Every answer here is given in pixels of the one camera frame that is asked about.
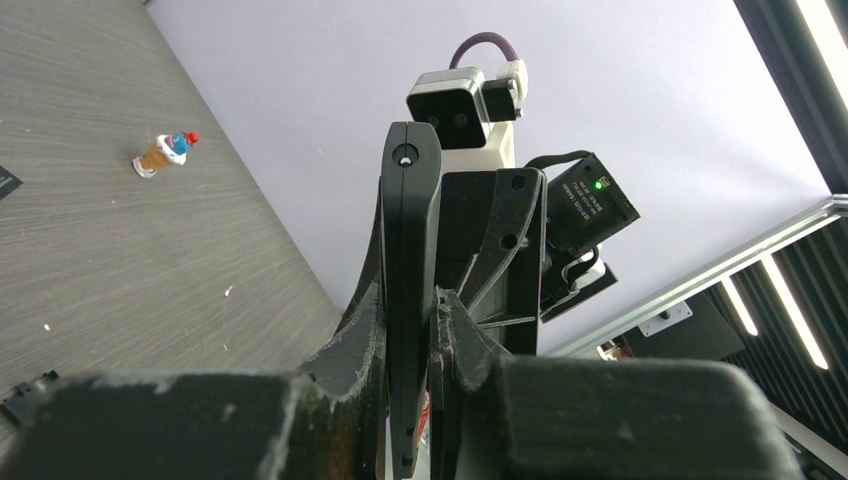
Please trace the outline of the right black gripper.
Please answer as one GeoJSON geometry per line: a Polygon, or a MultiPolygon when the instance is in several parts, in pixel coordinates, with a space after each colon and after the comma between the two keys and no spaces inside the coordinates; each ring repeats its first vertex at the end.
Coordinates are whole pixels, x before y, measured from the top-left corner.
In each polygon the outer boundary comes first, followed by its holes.
{"type": "Polygon", "coordinates": [[[547,181],[534,168],[442,178],[437,284],[517,355],[537,352],[547,181]]]}

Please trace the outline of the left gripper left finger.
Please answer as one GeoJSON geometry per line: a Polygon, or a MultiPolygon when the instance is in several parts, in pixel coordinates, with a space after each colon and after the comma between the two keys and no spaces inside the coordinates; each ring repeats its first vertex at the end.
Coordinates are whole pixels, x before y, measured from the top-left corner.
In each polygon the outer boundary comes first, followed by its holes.
{"type": "Polygon", "coordinates": [[[5,479],[381,479],[386,335],[371,285],[290,371],[64,378],[15,436],[5,479]]]}

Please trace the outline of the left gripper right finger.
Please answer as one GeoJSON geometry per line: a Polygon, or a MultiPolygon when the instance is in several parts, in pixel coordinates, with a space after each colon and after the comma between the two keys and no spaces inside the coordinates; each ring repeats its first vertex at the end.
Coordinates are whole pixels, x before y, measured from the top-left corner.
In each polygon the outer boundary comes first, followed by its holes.
{"type": "Polygon", "coordinates": [[[438,290],[435,479],[798,479],[763,393],[710,361],[509,353],[438,290]]]}

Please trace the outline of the black remote control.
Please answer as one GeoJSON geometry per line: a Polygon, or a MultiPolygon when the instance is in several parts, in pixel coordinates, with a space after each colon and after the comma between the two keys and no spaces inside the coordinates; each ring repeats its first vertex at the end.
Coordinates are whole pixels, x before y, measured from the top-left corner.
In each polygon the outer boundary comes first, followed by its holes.
{"type": "Polygon", "coordinates": [[[391,124],[380,176],[381,286],[396,479],[411,478],[417,461],[435,312],[441,169],[441,145],[430,124],[391,124]]]}

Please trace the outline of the small black battery door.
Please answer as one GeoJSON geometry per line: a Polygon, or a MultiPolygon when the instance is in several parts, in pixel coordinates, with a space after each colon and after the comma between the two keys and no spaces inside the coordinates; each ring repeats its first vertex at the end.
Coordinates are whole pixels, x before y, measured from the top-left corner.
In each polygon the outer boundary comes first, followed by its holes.
{"type": "Polygon", "coordinates": [[[12,392],[1,401],[1,413],[14,426],[22,425],[32,414],[36,404],[59,378],[59,373],[51,370],[31,381],[24,381],[14,386],[12,392]]]}

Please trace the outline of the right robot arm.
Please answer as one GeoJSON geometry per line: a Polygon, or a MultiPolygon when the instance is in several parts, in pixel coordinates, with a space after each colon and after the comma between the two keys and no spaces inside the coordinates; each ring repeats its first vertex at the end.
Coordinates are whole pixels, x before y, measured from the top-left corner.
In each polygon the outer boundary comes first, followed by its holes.
{"type": "Polygon", "coordinates": [[[539,326],[585,290],[615,282],[601,245],[640,217],[592,152],[442,178],[435,283],[513,354],[537,352],[539,326]]]}

